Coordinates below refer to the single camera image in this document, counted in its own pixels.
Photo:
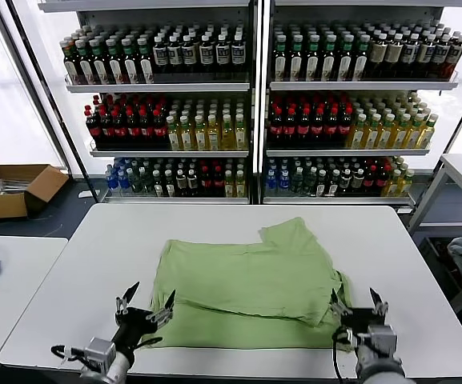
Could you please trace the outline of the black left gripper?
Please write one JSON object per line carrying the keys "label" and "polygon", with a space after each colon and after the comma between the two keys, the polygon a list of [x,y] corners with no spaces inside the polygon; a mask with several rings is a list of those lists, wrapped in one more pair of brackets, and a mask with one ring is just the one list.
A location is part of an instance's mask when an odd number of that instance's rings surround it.
{"label": "black left gripper", "polygon": [[161,342],[163,338],[155,336],[155,333],[173,317],[175,290],[171,292],[162,309],[151,312],[128,307],[138,288],[139,282],[136,282],[122,297],[115,299],[115,320],[118,329],[113,336],[113,343],[116,351],[122,354],[131,355],[141,347]]}

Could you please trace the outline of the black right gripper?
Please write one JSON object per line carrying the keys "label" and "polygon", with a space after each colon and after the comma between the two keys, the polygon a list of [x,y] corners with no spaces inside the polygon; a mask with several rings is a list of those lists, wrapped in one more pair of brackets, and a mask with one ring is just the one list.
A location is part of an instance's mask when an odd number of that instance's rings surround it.
{"label": "black right gripper", "polygon": [[341,331],[351,330],[353,334],[367,333],[371,325],[383,325],[388,312],[388,303],[370,288],[374,308],[348,308],[335,290],[331,291],[330,307],[340,317]]}

